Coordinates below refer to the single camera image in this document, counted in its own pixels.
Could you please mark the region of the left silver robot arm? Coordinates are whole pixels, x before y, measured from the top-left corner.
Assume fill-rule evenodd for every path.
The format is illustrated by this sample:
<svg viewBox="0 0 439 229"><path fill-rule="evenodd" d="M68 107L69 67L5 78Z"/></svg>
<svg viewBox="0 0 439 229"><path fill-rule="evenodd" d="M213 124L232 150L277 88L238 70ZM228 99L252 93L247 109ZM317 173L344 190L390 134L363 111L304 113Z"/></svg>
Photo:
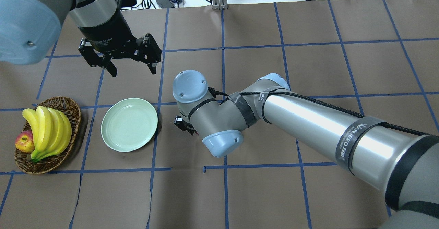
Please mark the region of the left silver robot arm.
<svg viewBox="0 0 439 229"><path fill-rule="evenodd" d="M162 51L154 37L133 36L122 15L124 0L0 0L1 61L40 62L58 40L69 15L84 38L78 51L90 67L117 75L112 59L133 59L156 73Z"/></svg>

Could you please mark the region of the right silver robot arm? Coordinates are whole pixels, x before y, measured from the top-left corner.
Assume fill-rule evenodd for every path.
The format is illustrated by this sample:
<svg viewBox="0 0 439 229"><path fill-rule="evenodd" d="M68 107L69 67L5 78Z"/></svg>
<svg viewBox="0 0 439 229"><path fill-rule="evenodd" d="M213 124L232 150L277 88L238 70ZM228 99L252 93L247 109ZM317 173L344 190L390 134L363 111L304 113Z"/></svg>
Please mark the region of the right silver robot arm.
<svg viewBox="0 0 439 229"><path fill-rule="evenodd" d="M199 71L180 72L172 88L175 124L197 133L214 157L237 149L242 132L263 120L381 191L395 211L382 229L438 228L438 136L293 93L277 73L222 103Z"/></svg>

